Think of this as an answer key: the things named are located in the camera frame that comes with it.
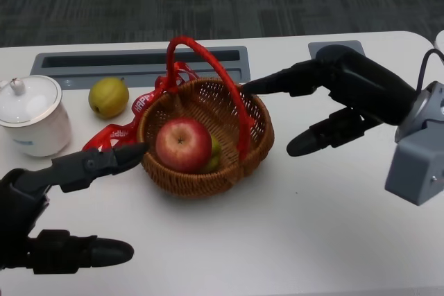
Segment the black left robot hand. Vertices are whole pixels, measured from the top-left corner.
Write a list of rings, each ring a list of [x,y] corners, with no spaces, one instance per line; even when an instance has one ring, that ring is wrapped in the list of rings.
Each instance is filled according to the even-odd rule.
[[[98,177],[117,175],[138,165],[147,143],[100,151],[91,148],[53,159],[38,171],[15,168],[1,179],[1,268],[27,268],[37,275],[75,274],[81,268],[101,268],[128,262],[133,247],[123,241],[77,237],[67,230],[44,229],[29,237],[49,205],[47,192],[59,186],[69,193],[86,189]]]

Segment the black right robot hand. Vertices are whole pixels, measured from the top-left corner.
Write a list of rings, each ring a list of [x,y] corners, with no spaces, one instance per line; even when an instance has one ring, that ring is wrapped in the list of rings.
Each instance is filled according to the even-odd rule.
[[[327,88],[330,98],[344,108],[292,139],[287,145],[292,157],[342,146],[382,123],[400,125],[417,96],[392,71],[339,44],[322,47],[312,60],[247,82],[241,90],[244,94],[283,92],[297,97],[313,94],[319,87]]]

